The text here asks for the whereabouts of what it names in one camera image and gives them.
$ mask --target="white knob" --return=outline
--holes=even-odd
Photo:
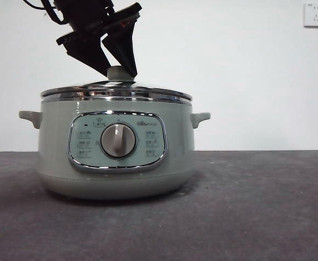
[[[129,155],[135,144],[135,134],[124,124],[110,125],[101,136],[101,145],[104,151],[116,158]]]

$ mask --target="lid knob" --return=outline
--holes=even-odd
[[[120,80],[123,82],[133,82],[132,77],[122,66],[112,66],[107,69],[108,80]]]

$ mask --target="electric hot pot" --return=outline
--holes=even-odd
[[[44,91],[41,112],[21,111],[39,133],[38,173],[47,189],[116,200],[165,193],[192,175],[194,133],[209,113],[188,94],[148,88],[121,67],[108,81]]]

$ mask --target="pot handle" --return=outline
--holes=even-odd
[[[190,114],[190,120],[192,127],[196,129],[200,122],[209,120],[211,118],[211,113],[192,113]]]
[[[34,128],[39,129],[40,123],[43,120],[43,113],[37,113],[30,110],[21,110],[18,112],[21,119],[28,120],[33,123]]]

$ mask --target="control panel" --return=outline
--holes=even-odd
[[[68,156],[82,170],[148,170],[158,166],[166,152],[165,127],[155,114],[83,113],[71,125]]]

